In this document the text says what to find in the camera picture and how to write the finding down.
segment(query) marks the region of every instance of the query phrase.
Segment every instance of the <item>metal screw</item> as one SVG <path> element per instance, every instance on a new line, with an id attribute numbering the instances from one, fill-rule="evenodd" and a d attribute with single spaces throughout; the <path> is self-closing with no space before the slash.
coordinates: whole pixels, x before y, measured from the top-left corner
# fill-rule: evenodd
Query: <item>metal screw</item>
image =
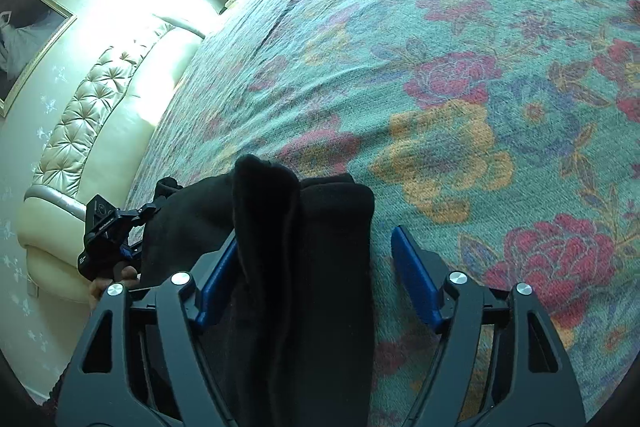
<path id="1" fill-rule="evenodd" d="M 120 295 L 122 293 L 123 287 L 122 284 L 116 282 L 107 288 L 107 293 L 111 296 Z"/>
<path id="2" fill-rule="evenodd" d="M 452 272 L 449 274 L 449 280 L 453 284 L 464 284 L 467 281 L 467 278 L 462 272 Z"/>
<path id="3" fill-rule="evenodd" d="M 526 282 L 519 282 L 516 285 L 516 290 L 518 293 L 522 295 L 531 295 L 533 288 L 529 286 Z"/>
<path id="4" fill-rule="evenodd" d="M 191 276 L 187 272 L 178 272 L 171 276 L 171 282 L 176 286 L 182 286 L 183 284 L 187 284 L 190 278 Z"/>

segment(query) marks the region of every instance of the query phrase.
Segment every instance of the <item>teal blanket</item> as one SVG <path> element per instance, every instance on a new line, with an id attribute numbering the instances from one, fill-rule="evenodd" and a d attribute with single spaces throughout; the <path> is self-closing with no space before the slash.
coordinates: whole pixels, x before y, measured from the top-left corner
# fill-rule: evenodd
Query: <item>teal blanket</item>
<path id="1" fill-rule="evenodd" d="M 394 272 L 400 223 L 482 283 L 533 286 L 588 417 L 638 353 L 640 0 L 249 0 L 190 64 L 128 204 L 244 153 L 375 193 L 371 427 L 402 424 L 434 349 Z"/>

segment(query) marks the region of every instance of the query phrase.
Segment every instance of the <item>finger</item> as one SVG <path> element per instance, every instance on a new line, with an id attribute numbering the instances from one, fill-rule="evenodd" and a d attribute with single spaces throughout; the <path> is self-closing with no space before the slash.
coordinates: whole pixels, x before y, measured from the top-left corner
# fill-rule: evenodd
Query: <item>finger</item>
<path id="1" fill-rule="evenodd" d="M 123 279 L 137 279 L 138 272 L 132 266 L 126 266 L 122 269 L 122 278 Z"/>
<path id="2" fill-rule="evenodd" d="M 127 279 L 120 281 L 120 284 L 122 284 L 126 288 L 131 289 L 138 286 L 140 284 L 140 281 L 138 281 L 138 279 Z"/>
<path id="3" fill-rule="evenodd" d="M 104 293 L 104 291 L 109 287 L 109 285 L 112 282 L 113 282 L 113 279 L 105 279 L 104 277 L 97 277 L 89 285 L 89 294 L 99 299 L 102 296 L 102 293 Z"/>
<path id="4" fill-rule="evenodd" d="M 100 297 L 96 298 L 94 295 L 89 294 L 89 310 L 92 313 L 98 307 L 98 302 L 100 302 Z"/>

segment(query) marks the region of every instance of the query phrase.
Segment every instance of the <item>picture frame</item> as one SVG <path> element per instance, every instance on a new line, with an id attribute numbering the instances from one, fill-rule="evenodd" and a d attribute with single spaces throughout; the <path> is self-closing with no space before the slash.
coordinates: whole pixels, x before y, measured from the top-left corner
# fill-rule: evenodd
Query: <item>picture frame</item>
<path id="1" fill-rule="evenodd" d="M 54 0 L 0 0 L 0 116 L 42 57 L 76 20 Z"/>

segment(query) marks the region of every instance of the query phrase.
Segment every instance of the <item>red rose pattern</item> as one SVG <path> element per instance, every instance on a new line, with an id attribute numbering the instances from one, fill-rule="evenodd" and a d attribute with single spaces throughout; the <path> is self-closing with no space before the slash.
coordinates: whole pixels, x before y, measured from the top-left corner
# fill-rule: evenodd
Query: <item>red rose pattern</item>
<path id="1" fill-rule="evenodd" d="M 353 133 L 339 132 L 340 124 L 340 118 L 333 115 L 325 124 L 284 146 L 278 161 L 308 178 L 347 172 L 347 163 L 358 153 L 360 140 Z"/>
<path id="2" fill-rule="evenodd" d="M 418 0 L 415 5 L 429 10 L 424 16 L 428 21 L 454 23 L 454 33 L 466 22 L 479 20 L 481 12 L 492 8 L 487 0 Z"/>
<path id="3" fill-rule="evenodd" d="M 607 55 L 598 55 L 593 65 L 603 76 L 618 84 L 616 107 L 629 121 L 640 123 L 640 47 L 613 39 Z"/>
<path id="4" fill-rule="evenodd" d="M 558 214 L 531 229 L 511 230 L 504 238 L 504 261 L 484 274 L 485 284 L 510 289 L 529 283 L 562 328 L 582 322 L 590 288 L 607 285 L 613 275 L 613 241 L 589 219 Z"/>
<path id="5" fill-rule="evenodd" d="M 254 81 L 249 85 L 249 91 L 260 91 L 275 86 L 287 64 L 287 59 L 282 55 L 273 57 L 254 74 Z"/>
<path id="6" fill-rule="evenodd" d="M 458 98 L 469 103 L 488 99 L 485 81 L 499 78 L 495 58 L 474 52 L 449 53 L 416 67 L 404 91 L 423 109 Z"/>
<path id="7" fill-rule="evenodd" d="M 430 351 L 435 347 L 422 328 L 405 331 L 398 340 L 380 341 L 373 354 L 373 388 L 381 377 L 395 374 L 417 351 Z"/>
<path id="8" fill-rule="evenodd" d="M 347 8 L 344 8 L 329 17 L 329 19 L 322 25 L 320 25 L 319 29 L 326 30 L 329 28 L 333 28 L 338 24 L 346 23 L 351 16 L 354 14 L 356 10 L 358 10 L 359 5 L 353 4 Z"/>

